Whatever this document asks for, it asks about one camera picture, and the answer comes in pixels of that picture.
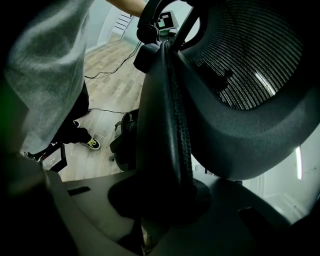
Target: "wooden floor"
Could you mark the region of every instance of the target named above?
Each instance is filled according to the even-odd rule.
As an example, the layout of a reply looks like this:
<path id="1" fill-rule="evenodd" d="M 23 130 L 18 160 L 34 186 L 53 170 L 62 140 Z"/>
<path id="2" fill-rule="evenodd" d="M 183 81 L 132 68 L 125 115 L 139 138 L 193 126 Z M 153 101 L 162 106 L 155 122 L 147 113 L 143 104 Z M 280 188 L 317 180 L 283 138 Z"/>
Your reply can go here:
<path id="1" fill-rule="evenodd" d="M 135 49 L 135 45 L 120 40 L 113 34 L 109 43 L 88 53 L 84 61 L 84 74 L 95 76 L 98 72 L 115 70 Z M 128 59 L 114 74 L 99 79 L 85 79 L 89 93 L 89 108 L 128 112 L 139 107 L 140 94 L 145 74 L 137 70 Z M 63 181 L 74 181 L 101 177 L 121 172 L 115 162 L 110 162 L 112 155 L 110 143 L 115 138 L 115 124 L 121 121 L 123 114 L 93 110 L 78 121 L 81 127 L 97 139 L 100 150 L 92 150 L 77 144 L 66 144 L 67 167 L 60 171 Z"/>

